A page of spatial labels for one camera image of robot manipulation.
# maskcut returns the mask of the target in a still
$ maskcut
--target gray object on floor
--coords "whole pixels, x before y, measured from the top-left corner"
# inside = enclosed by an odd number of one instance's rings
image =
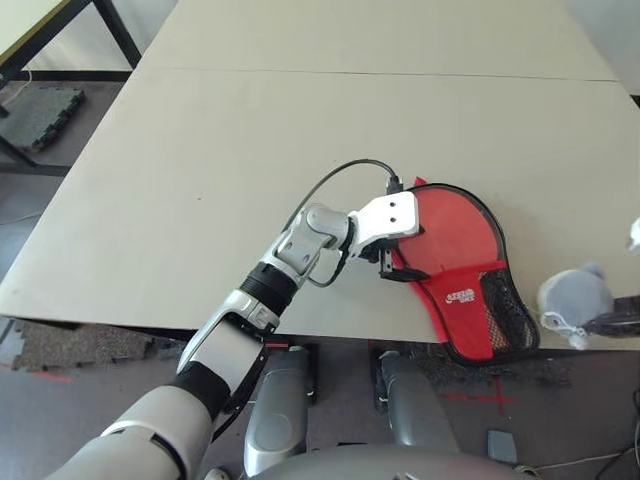
[[[76,88],[27,87],[7,107],[10,115],[0,119],[0,136],[38,152],[57,137],[83,99]]]
[[[393,351],[384,353],[380,362],[396,443],[426,447],[431,453],[460,452],[449,419],[420,369]]]
[[[37,371],[116,360],[141,360],[151,338],[103,325],[66,330],[36,323],[24,327],[24,347],[13,368]]]
[[[245,434],[244,468],[249,477],[306,451],[308,370],[304,349],[273,356]]]
[[[489,430],[487,432],[487,455],[496,462],[516,465],[518,453],[513,435],[499,430]]]

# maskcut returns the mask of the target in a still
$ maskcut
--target printed logo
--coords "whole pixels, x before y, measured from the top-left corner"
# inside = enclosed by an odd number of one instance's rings
[[[467,303],[467,302],[473,302],[475,299],[476,299],[475,292],[472,289],[467,288],[466,290],[460,290],[459,292],[450,293],[449,295],[446,296],[444,301],[446,303],[453,303],[453,302]]]

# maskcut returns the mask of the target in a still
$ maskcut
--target gray floor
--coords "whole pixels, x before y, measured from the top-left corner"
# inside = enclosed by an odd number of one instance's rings
[[[39,161],[72,164],[120,85],[87,83],[82,88],[87,102]],[[0,176],[0,223],[42,211],[59,184],[55,178]],[[0,278],[36,221],[0,225]],[[310,411],[309,447],[390,442],[388,422],[371,401],[367,343],[323,339],[320,358],[319,402]],[[570,364],[568,389],[504,382],[503,395],[513,397],[504,415],[495,403],[443,399],[463,451],[484,455],[489,428],[513,433],[521,461],[531,465],[607,454],[631,444],[636,419],[631,394],[640,383],[640,355],[597,353],[573,357]],[[0,368],[0,478],[42,478],[141,394],[170,379],[174,369],[174,361],[160,360],[58,371],[50,377]],[[493,396],[495,385],[449,384],[438,391]],[[203,471],[223,465],[240,473],[250,413],[248,406],[210,448]],[[599,461],[545,470],[543,478],[594,478],[602,465]],[[603,480],[635,479],[637,472],[633,455],[627,455]]]

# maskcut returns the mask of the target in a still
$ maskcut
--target black cable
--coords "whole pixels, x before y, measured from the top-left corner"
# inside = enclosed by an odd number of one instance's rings
[[[309,199],[313,196],[313,194],[316,193],[318,191],[318,189],[320,187],[322,187],[327,182],[327,180],[332,178],[335,174],[337,174],[337,173],[339,173],[339,172],[341,172],[341,171],[343,171],[343,170],[345,170],[345,169],[347,169],[349,167],[352,167],[354,165],[375,165],[377,167],[380,167],[380,168],[386,170],[387,173],[389,174],[389,183],[387,185],[387,193],[388,194],[389,193],[397,193],[399,191],[402,191],[402,184],[400,183],[400,179],[396,175],[396,172],[393,170],[393,168],[391,168],[386,163],[384,163],[384,162],[382,162],[380,160],[374,160],[374,159],[371,159],[371,158],[360,158],[358,160],[351,160],[350,162],[343,163],[339,167],[336,167],[333,170],[331,170],[324,177],[322,177],[320,179],[320,181],[318,183],[316,183],[311,190],[309,190],[309,192],[304,196],[304,198],[300,201],[298,206],[295,208],[295,210],[293,211],[291,216],[287,219],[287,222],[285,223],[284,228],[282,229],[282,231],[284,232],[287,228],[289,228],[291,226],[291,223],[293,223],[293,220],[296,218],[298,213],[300,213],[300,210],[302,210],[302,208],[309,201]],[[338,261],[338,265],[336,266],[336,269],[334,270],[334,272],[331,275],[331,277],[329,278],[329,280],[327,280],[325,282],[320,282],[320,281],[315,280],[315,279],[313,279],[311,277],[309,277],[307,280],[309,281],[309,283],[311,283],[312,285],[315,285],[316,287],[320,287],[320,288],[328,287],[333,282],[335,282],[336,278],[338,278],[338,275],[340,275],[340,273],[342,272],[342,270],[343,270],[343,268],[344,268],[344,266],[345,266],[345,264],[347,262],[347,258],[348,258],[348,252],[346,252],[344,250],[341,250],[340,260]]]
[[[618,460],[620,460],[622,457],[624,457],[627,453],[632,451],[634,448],[635,447],[633,445],[631,445],[629,448],[625,448],[624,450],[622,450],[618,454],[617,457],[613,457],[611,460],[609,460],[607,463],[605,463],[604,466],[600,469],[600,471],[598,473],[596,473],[596,479],[595,480],[601,480],[602,475],[604,474],[604,472],[609,470],[615,463],[617,463]]]
[[[329,173],[327,173],[324,177],[322,177],[320,179],[320,181],[318,183],[316,183],[313,186],[313,188],[311,190],[309,190],[309,192],[304,196],[304,198],[300,201],[298,206],[295,208],[295,210],[293,211],[293,213],[291,214],[291,216],[287,220],[287,223],[284,224],[284,228],[282,229],[282,231],[284,232],[287,228],[289,228],[289,226],[291,225],[293,220],[296,218],[296,215],[298,215],[298,213],[300,213],[300,210],[302,210],[302,207],[305,206],[305,204],[309,201],[309,199],[313,196],[313,194],[316,193],[318,191],[318,189],[322,185],[327,183],[327,180],[329,180],[331,177],[333,177],[336,173],[340,173],[342,170],[345,170],[345,169],[347,169],[349,167],[353,167],[354,165],[363,165],[363,164],[375,165],[377,167],[385,169],[390,175],[390,179],[389,179],[390,183],[394,183],[394,182],[395,183],[399,183],[400,182],[400,179],[396,175],[396,172],[393,171],[393,168],[391,168],[386,163],[381,162],[380,160],[373,160],[371,158],[360,158],[358,160],[351,160],[350,162],[343,163],[339,167],[336,167],[333,170],[331,170]]]
[[[215,442],[218,439],[218,437],[220,437],[220,435],[222,435],[227,430],[227,428],[229,428],[229,426],[236,421],[236,418],[238,418],[238,415],[242,413],[242,410],[244,410],[244,407],[246,405],[247,405],[247,402],[244,402],[241,405],[238,405],[236,410],[227,417],[224,423],[220,425],[215,432],[213,432],[213,436],[211,437],[211,443]]]

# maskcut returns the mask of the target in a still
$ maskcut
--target cable on floor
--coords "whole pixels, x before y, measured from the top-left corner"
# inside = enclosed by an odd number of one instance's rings
[[[636,427],[633,434],[633,444],[630,447],[625,448],[616,453],[610,453],[607,455],[599,455],[596,457],[585,457],[578,460],[572,460],[570,462],[554,463],[551,465],[541,465],[539,467],[530,467],[527,465],[518,465],[514,470],[518,473],[531,473],[536,478],[540,477],[539,472],[543,470],[550,470],[552,468],[570,467],[573,465],[579,465],[581,463],[595,462],[598,460],[609,460],[596,474],[595,480],[601,480],[602,475],[609,470],[618,460],[624,457],[627,453],[634,452],[636,458],[636,464],[638,470],[640,470],[640,451],[638,441],[640,440],[640,389],[633,392],[633,404],[636,407]]]
[[[29,80],[27,80],[27,82],[24,85],[22,85],[18,90],[16,90],[16,92],[13,95],[11,95],[2,103],[3,107],[6,107],[11,102],[13,102],[16,98],[18,98],[18,95],[20,95],[22,91],[31,84],[31,82],[33,81],[33,73],[31,73],[31,70],[28,68],[27,68],[27,73],[29,73]]]
[[[0,227],[2,227],[3,225],[11,225],[12,223],[18,223],[24,220],[29,220],[30,218],[36,218],[42,215],[43,213],[44,212],[34,212],[34,213],[29,213],[28,215],[23,215],[22,217],[14,218],[11,220],[5,220],[4,222],[0,222]]]

